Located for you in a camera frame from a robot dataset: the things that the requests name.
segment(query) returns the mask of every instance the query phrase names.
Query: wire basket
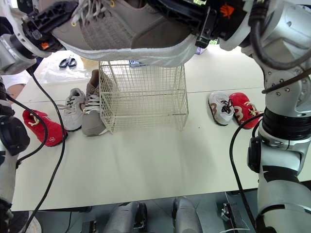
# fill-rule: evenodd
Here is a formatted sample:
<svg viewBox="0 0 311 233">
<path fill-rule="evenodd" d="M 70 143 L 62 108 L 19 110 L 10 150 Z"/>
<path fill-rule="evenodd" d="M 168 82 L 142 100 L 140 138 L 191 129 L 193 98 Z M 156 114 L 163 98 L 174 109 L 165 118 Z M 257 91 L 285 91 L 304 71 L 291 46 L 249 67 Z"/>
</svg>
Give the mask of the wire basket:
<svg viewBox="0 0 311 233">
<path fill-rule="evenodd" d="M 110 132 L 175 126 L 188 117 L 184 66 L 156 67 L 129 61 L 99 63 L 101 119 Z"/>
</svg>

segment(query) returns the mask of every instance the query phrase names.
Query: white sleeve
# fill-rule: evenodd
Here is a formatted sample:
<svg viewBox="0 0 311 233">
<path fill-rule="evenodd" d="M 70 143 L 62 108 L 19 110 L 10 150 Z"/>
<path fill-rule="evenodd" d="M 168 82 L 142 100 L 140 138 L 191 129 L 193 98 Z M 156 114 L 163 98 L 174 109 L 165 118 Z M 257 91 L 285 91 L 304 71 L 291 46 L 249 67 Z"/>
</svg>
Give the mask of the white sleeve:
<svg viewBox="0 0 311 233">
<path fill-rule="evenodd" d="M 1 77 L 6 89 L 16 84 L 26 84 L 31 78 L 30 74 L 25 70 L 19 74 L 1 75 Z"/>
</svg>

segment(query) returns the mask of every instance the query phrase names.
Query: red shoe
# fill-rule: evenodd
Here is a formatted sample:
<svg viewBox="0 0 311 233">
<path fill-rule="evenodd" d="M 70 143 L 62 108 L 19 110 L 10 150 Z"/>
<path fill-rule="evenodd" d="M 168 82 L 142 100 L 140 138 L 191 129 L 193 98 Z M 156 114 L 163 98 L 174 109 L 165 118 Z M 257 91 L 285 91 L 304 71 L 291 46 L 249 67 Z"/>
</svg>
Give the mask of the red shoe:
<svg viewBox="0 0 311 233">
<path fill-rule="evenodd" d="M 249 118 L 259 114 L 255 105 L 249 101 L 249 98 L 245 94 L 237 92 L 231 94 L 229 98 L 232 100 L 232 105 L 235 111 L 234 117 L 239 125 L 244 123 Z M 258 121 L 259 118 L 254 119 L 251 122 L 248 122 L 243 128 L 251 129 L 258 123 Z"/>
<path fill-rule="evenodd" d="M 42 118 L 48 128 L 48 139 L 45 143 L 47 147 L 53 147 L 63 141 L 62 127 L 60 124 L 50 120 L 46 113 L 33 110 L 39 117 Z M 40 142 L 44 139 L 44 128 L 40 121 L 30 112 L 25 110 L 23 112 L 25 125 L 35 133 Z"/>
</svg>

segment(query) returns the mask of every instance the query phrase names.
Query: white table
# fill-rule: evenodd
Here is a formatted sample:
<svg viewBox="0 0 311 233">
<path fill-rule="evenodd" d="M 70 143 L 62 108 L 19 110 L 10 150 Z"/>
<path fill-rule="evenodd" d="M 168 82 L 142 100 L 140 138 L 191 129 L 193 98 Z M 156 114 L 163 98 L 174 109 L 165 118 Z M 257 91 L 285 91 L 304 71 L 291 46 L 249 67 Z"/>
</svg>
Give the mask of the white table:
<svg viewBox="0 0 311 233">
<path fill-rule="evenodd" d="M 189 117 L 182 132 L 171 128 L 106 133 L 87 138 L 70 132 L 63 161 L 41 209 L 69 208 L 148 200 L 174 196 L 237 190 L 229 160 L 229 144 L 236 122 L 226 127 L 214 123 L 207 108 L 213 90 L 245 93 L 259 110 L 264 109 L 261 69 L 238 49 L 225 52 L 210 46 L 185 64 Z M 86 88 L 87 80 L 43 87 L 64 103 L 71 88 Z M 52 104 L 30 81 L 18 97 L 32 109 L 58 121 Z M 16 116 L 22 109 L 13 105 Z M 31 144 L 40 142 L 28 131 Z M 242 130 L 234 146 L 234 158 L 244 188 L 258 186 L 257 174 L 246 164 L 251 131 Z M 41 199 L 59 159 L 61 146 L 43 149 L 25 160 L 17 170 L 12 210 L 34 209 Z M 307 156 L 300 180 L 311 179 Z"/>
</svg>

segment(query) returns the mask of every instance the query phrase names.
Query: black cable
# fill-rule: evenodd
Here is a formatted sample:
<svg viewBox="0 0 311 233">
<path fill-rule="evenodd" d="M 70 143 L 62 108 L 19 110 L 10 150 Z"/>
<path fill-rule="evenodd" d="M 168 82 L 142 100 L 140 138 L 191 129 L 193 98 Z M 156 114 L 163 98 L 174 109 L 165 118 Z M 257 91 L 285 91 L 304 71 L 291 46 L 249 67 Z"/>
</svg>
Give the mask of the black cable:
<svg viewBox="0 0 311 233">
<path fill-rule="evenodd" d="M 70 223 L 71 223 L 71 215 L 72 215 L 72 212 L 70 212 L 69 223 L 68 223 L 68 227 L 67 227 L 67 230 L 65 231 L 65 233 L 67 233 L 69 231 Z"/>
<path fill-rule="evenodd" d="M 267 89 L 264 89 L 264 90 L 262 91 L 262 93 L 263 93 L 263 94 L 268 94 L 269 92 L 278 90 L 278 89 L 280 89 L 280 88 L 282 88 L 282 87 L 288 86 L 288 85 L 293 84 L 293 83 L 295 83 L 295 82 L 297 82 L 297 81 L 299 81 L 299 80 L 302 80 L 302 79 L 304 79 L 305 77 L 307 77 L 307 76 L 310 75 L 310 74 L 311 74 L 311 68 L 305 70 L 305 71 L 302 72 L 301 74 L 299 74 L 299 75 L 297 75 L 297 76 L 295 76 L 295 77 L 293 77 L 293 78 L 291 78 L 291 79 L 288 79 L 288 80 L 286 80 L 286 81 L 284 81 L 284 82 L 282 82 L 282 83 L 279 83 L 279 84 L 277 84 L 277 85 L 275 85 L 275 86 L 271 86 L 271 87 L 269 87 L 269 88 L 267 88 Z"/>
<path fill-rule="evenodd" d="M 260 122 L 261 122 L 261 119 L 258 121 L 258 123 L 253 128 L 252 137 L 256 137 L 256 130 L 258 129 Z"/>
<path fill-rule="evenodd" d="M 263 116 L 263 113 L 257 115 L 257 116 L 254 116 L 252 118 L 249 118 L 248 120 L 246 120 L 245 122 L 243 122 L 241 125 L 239 125 L 239 127 L 237 128 L 237 130 L 234 132 L 233 136 L 232 136 L 232 139 L 231 139 L 231 142 L 230 142 L 230 148 L 229 148 L 229 156 L 230 156 L 230 161 L 231 161 L 231 165 L 232 165 L 232 169 L 233 169 L 233 173 L 234 173 L 234 176 L 235 176 L 235 179 L 237 180 L 237 183 L 238 183 L 238 187 L 239 187 L 239 192 L 241 194 L 241 197 L 242 197 L 242 201 L 243 201 L 243 204 L 244 204 L 244 207 L 246 209 L 246 212 L 247 212 L 247 215 L 256 231 L 256 224 L 255 224 L 255 220 L 254 220 L 254 217 L 252 215 L 252 212 L 251 212 L 251 209 L 247 203 L 247 199 L 246 199 L 246 196 L 245 196 L 245 193 L 244 193 L 244 190 L 243 190 L 243 187 L 242 187 L 242 184 L 241 184 L 241 181 L 240 181 L 240 178 L 239 178 L 239 175 L 238 175 L 238 171 L 235 167 L 235 164 L 234 164 L 234 160 L 233 160 L 233 145 L 234 145 L 234 141 L 235 141 L 235 138 L 237 137 L 238 133 L 240 132 L 240 130 L 248 123 L 248 122 L 251 122 L 252 120 L 256 119 L 256 118 L 259 118 L 259 117 L 262 117 Z"/>
<path fill-rule="evenodd" d="M 38 114 L 36 114 L 33 110 L 31 110 L 30 108 L 26 107 L 25 105 L 23 105 L 22 103 L 18 102 L 16 99 L 12 98 L 10 95 L 6 94 L 6 98 L 10 101 L 12 101 L 13 103 L 16 103 L 19 107 L 22 107 L 23 109 L 27 110 L 28 112 L 32 113 L 39 121 L 40 123 L 42 124 L 43 126 L 43 129 L 44 129 L 44 138 L 43 138 L 43 141 L 42 143 L 40 144 L 40 146 L 35 149 L 33 152 L 21 157 L 20 159 L 17 160 L 16 162 L 16 169 L 18 168 L 18 166 L 21 164 L 21 162 L 24 160 L 24 159 L 27 159 L 29 158 L 30 156 L 36 154 L 39 150 L 41 150 L 41 148 L 45 145 L 47 139 L 48 139 L 48 128 L 46 126 L 46 124 L 44 123 L 44 121 L 42 120 L 41 117 L 38 116 Z"/>
<path fill-rule="evenodd" d="M 43 194 L 43 197 L 42 199 L 40 200 L 39 204 L 36 206 L 35 210 L 33 211 L 33 213 L 30 215 L 26 225 L 25 225 L 25 228 L 23 230 L 23 233 L 26 233 L 28 227 L 29 227 L 29 224 L 31 223 L 31 221 L 33 220 L 34 216 L 36 215 L 36 213 L 38 212 L 38 209 L 40 208 L 40 206 L 42 205 L 42 203 L 44 202 L 45 198 L 47 197 L 48 193 L 49 193 L 49 190 L 51 188 L 51 185 L 53 183 L 53 180 L 55 178 L 55 175 L 57 173 L 57 170 L 62 162 L 62 159 L 63 159 L 63 156 L 64 156 L 64 151 L 65 151 L 65 138 L 66 138 L 66 133 L 65 133 L 65 128 L 64 128 L 64 124 L 63 124 L 63 121 L 62 121 L 62 117 L 60 115 L 60 112 L 57 108 L 57 105 L 56 103 L 54 102 L 54 100 L 51 98 L 51 96 L 49 96 L 49 94 L 42 88 L 42 86 L 39 84 L 38 80 L 35 78 L 35 75 L 34 75 L 34 72 L 33 70 L 30 68 L 29 69 L 29 73 L 30 75 L 32 76 L 35 84 L 40 88 L 40 90 L 49 98 L 49 100 L 52 102 L 52 104 L 54 105 L 54 108 L 56 109 L 56 112 L 57 112 L 57 115 L 58 115 L 58 118 L 59 118 L 59 121 L 60 121 L 60 125 L 62 127 L 62 135 L 63 135 L 63 143 L 62 143 L 62 151 L 60 153 L 60 157 L 59 157 L 59 160 L 55 166 L 55 169 L 53 171 L 53 174 L 51 176 L 51 179 L 48 183 L 48 187 L 46 188 L 44 194 Z"/>
<path fill-rule="evenodd" d="M 251 26 L 250 41 L 252 47 L 255 51 L 256 56 L 265 65 L 276 69 L 276 70 L 288 70 L 299 66 L 301 63 L 305 62 L 311 57 L 311 49 L 309 49 L 300 58 L 293 60 L 291 62 L 278 62 L 271 58 L 263 49 L 260 36 L 262 31 L 262 26 L 264 24 L 263 19 L 266 17 L 266 13 L 269 7 L 269 0 L 263 1 L 263 3 L 258 3 L 259 1 L 254 1 L 252 12 L 249 19 L 249 25 Z"/>
</svg>

